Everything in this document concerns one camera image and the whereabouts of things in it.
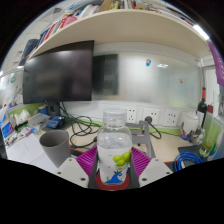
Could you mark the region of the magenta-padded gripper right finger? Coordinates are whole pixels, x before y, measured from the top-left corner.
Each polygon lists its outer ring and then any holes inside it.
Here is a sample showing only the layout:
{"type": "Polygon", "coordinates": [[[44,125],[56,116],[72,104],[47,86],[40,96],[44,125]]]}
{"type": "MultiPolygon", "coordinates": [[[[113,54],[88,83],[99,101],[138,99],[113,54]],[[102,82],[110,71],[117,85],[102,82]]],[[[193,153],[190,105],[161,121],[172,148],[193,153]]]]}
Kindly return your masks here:
{"type": "Polygon", "coordinates": [[[158,158],[150,158],[136,148],[132,148],[129,188],[139,188],[172,174],[170,168],[158,158]]]}

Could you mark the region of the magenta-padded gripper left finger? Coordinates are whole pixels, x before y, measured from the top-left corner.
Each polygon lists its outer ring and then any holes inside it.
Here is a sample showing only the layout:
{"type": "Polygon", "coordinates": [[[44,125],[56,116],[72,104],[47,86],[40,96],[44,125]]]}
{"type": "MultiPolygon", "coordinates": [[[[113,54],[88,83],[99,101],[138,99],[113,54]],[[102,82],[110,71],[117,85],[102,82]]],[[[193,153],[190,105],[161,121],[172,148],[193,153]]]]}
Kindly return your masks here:
{"type": "Polygon", "coordinates": [[[56,175],[80,187],[97,189],[97,148],[91,148],[77,158],[68,158],[57,169],[56,175]]]}

